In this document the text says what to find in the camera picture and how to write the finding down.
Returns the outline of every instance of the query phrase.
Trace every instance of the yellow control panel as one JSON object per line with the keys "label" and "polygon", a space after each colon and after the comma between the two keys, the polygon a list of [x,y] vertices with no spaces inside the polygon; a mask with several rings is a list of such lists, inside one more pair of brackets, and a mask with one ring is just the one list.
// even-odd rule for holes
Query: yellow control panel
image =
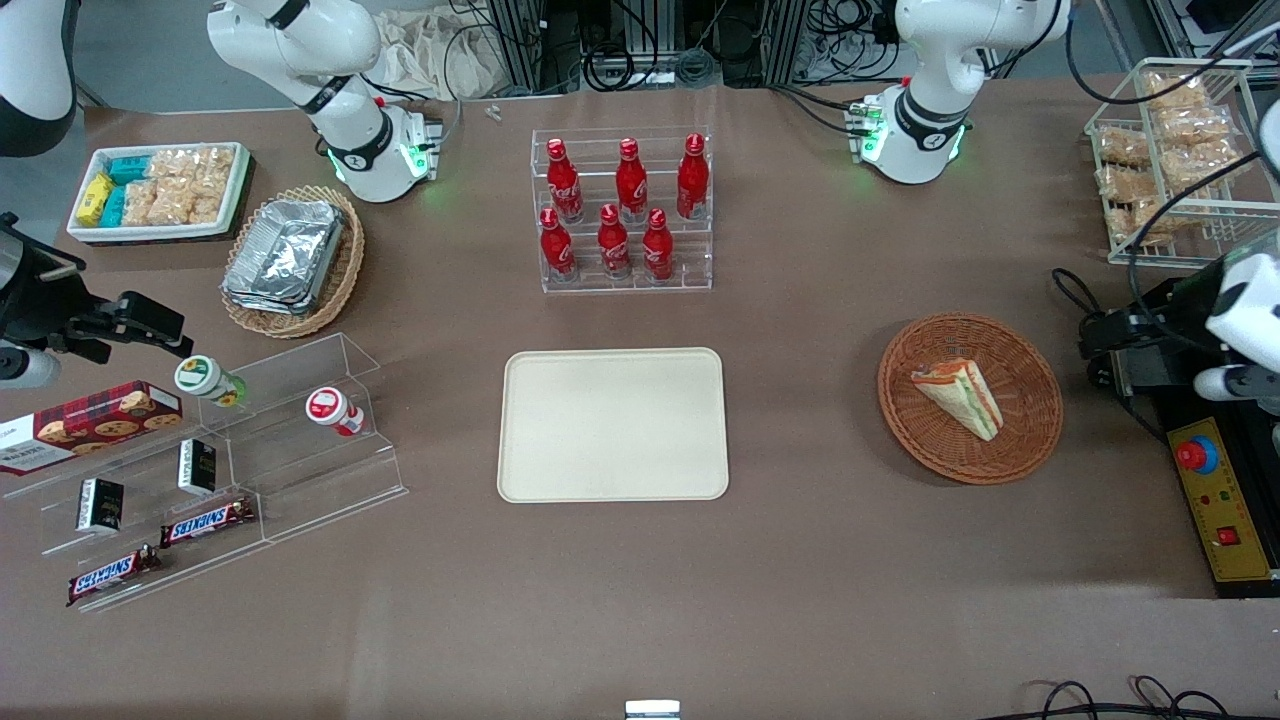
{"label": "yellow control panel", "polygon": [[1221,583],[1270,580],[1271,566],[1240,497],[1217,421],[1206,418],[1172,430],[1169,447],[1213,578]]}

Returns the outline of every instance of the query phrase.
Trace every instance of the round wicker basket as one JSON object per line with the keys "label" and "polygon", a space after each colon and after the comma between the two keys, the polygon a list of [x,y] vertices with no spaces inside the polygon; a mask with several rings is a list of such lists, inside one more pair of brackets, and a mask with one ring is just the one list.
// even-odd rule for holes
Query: round wicker basket
{"label": "round wicker basket", "polygon": [[[320,292],[320,301],[316,304],[315,310],[306,315],[264,313],[261,310],[241,307],[225,295],[223,296],[223,305],[237,325],[265,336],[289,340],[319,331],[332,323],[338,316],[338,313],[342,311],[343,305],[351,297],[351,291],[356,288],[356,275],[360,274],[360,264],[365,259],[365,231],[360,225],[360,218],[356,215],[356,209],[351,205],[351,201],[328,187],[306,186],[285,190],[271,200],[320,200],[342,208],[344,218],[342,238],[339,240],[340,245],[333,258],[329,277],[325,279],[324,288]],[[232,246],[230,256],[227,259],[228,268],[230,268],[236,260],[236,255],[239,254],[241,247],[244,245],[244,236],[248,234],[248,228],[265,206],[266,202],[260,205],[257,210],[253,210],[253,214],[241,227],[239,234],[236,236],[236,243]]]}
{"label": "round wicker basket", "polygon": [[[915,389],[911,373],[947,360],[978,364],[1005,427],[984,442]],[[897,441],[931,470],[992,486],[1025,478],[1048,460],[1062,432],[1062,395],[1048,363],[1007,327],[961,313],[922,318],[884,350],[877,377],[881,411]]]}

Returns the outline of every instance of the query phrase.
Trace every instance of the brown tabletop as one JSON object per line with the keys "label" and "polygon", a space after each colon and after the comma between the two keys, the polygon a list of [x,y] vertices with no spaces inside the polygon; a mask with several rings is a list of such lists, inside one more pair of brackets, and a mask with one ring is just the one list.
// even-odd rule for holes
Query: brown tabletop
{"label": "brown tabletop", "polygon": [[[369,255],[330,329],[384,365],[379,425],[412,492],[102,615],[63,609],[73,562],[41,561],[37,511],[0,505],[0,716],[550,720],[673,697],[690,719],[941,720],[1037,706],[1037,680],[1129,701],[1134,673],[1280,710],[1280,603],[1207,600],[1169,454],[1088,386],[1078,311],[1048,282],[1066,265],[1125,301],[1076,142],[1096,105],[1070,81],[989,83],[964,152],[923,187],[854,167],[764,91],[500,106],[500,126],[467,106],[438,182],[357,204]],[[698,119],[716,132],[716,290],[545,297],[531,131]],[[259,160],[251,206],[337,184],[297,111],[91,117],[91,146],[212,140]],[[81,250],[95,292],[151,295],[236,366],[291,343],[227,318],[227,249]],[[881,419],[882,348],[945,310],[1004,320],[1057,373],[1062,439],[1024,482],[941,480]],[[512,354],[662,346],[723,357],[722,498],[499,498]],[[67,359],[56,387],[5,393],[4,414],[168,384],[172,366],[132,346],[105,368]],[[627,461],[644,462],[635,439]]]}

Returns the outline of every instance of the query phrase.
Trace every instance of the white cloth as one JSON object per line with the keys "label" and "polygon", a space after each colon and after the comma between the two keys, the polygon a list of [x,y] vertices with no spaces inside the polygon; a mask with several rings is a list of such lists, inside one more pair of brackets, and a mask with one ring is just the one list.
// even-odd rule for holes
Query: white cloth
{"label": "white cloth", "polygon": [[[383,58],[371,73],[374,82],[396,90],[430,91],[442,100],[453,100],[454,95],[484,97],[506,87],[509,79],[499,55],[498,33],[488,24],[470,27],[490,17],[488,5],[480,1],[472,6],[477,12],[458,14],[442,4],[428,10],[383,10],[375,15],[383,36]],[[462,37],[453,41],[460,31]]]}

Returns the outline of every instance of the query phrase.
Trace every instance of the red cookie box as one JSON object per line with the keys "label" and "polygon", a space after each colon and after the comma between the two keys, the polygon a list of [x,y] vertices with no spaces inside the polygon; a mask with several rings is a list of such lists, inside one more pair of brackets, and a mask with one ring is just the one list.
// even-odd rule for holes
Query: red cookie box
{"label": "red cookie box", "polygon": [[179,424],[178,397],[133,380],[0,423],[0,473],[26,475]]}

